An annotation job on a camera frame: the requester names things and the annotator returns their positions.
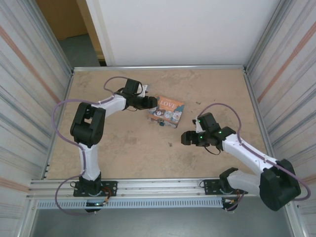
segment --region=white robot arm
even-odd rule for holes
[[[79,148],[81,169],[84,174],[76,182],[79,197],[98,196],[102,193],[101,171],[98,165],[98,143],[100,142],[105,119],[117,111],[133,106],[138,110],[154,108],[158,105],[155,97],[145,96],[147,85],[128,79],[124,88],[114,96],[99,104],[80,103],[73,120],[70,134],[84,150]]]
[[[147,85],[140,84],[137,90],[137,96],[144,98],[145,93],[147,91],[147,87]],[[105,110],[106,112],[104,119],[106,119],[108,116],[114,114],[115,112],[122,111],[126,108],[126,98],[124,98],[122,95],[115,94],[114,98],[111,101],[104,104],[100,103],[99,105],[91,106]],[[93,145],[90,148],[85,144],[79,144],[83,147],[86,157],[86,169],[82,177],[86,180],[94,181],[100,175],[100,169],[98,165],[98,144]],[[81,169],[83,170],[83,155],[81,149],[79,149],[79,152],[81,160]]]
[[[219,151],[225,151],[242,161],[255,173],[255,175],[246,174],[237,168],[230,168],[223,172],[220,175],[220,188],[225,193],[230,193],[232,190],[244,190],[258,195],[263,203],[274,211],[301,194],[298,181],[274,166],[274,164],[281,166],[286,171],[295,174],[289,161],[285,159],[278,161],[244,140],[239,140],[234,130],[229,127],[221,128],[211,113],[200,115],[193,122],[196,130],[183,133],[182,144],[215,146]]]

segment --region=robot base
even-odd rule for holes
[[[80,177],[75,182],[74,197],[108,197],[109,193],[111,197],[115,197],[117,187],[117,181],[101,181],[101,173],[94,181]]]

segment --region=book cover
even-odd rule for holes
[[[176,128],[184,110],[184,104],[160,95],[156,98],[158,106],[149,109],[149,119],[158,122],[161,126],[167,125]]]

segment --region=metal wall panel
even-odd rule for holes
[[[312,189],[299,204],[316,235],[316,1],[290,1],[282,14],[247,68],[276,158]]]
[[[40,179],[51,111],[72,76],[33,1],[0,1],[0,236],[13,236],[31,179]]]

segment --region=white panel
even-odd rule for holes
[[[245,64],[279,0],[87,0],[110,66]]]

